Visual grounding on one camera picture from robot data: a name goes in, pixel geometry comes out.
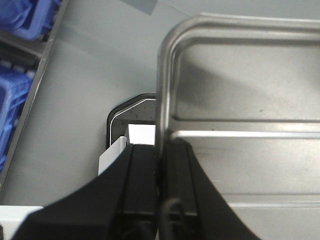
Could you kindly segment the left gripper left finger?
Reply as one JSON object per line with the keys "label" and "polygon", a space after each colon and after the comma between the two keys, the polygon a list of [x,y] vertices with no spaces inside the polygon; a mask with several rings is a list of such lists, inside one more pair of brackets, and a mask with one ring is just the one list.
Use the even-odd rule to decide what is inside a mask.
{"label": "left gripper left finger", "polygon": [[129,144],[90,183],[30,213],[15,240],[153,240],[158,193],[154,147]]}

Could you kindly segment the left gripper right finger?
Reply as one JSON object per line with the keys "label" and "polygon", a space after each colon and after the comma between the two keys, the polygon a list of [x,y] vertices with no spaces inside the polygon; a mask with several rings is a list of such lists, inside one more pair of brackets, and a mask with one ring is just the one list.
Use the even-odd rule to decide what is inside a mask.
{"label": "left gripper right finger", "polygon": [[166,142],[161,158],[161,240],[257,240],[211,183],[184,140]]}

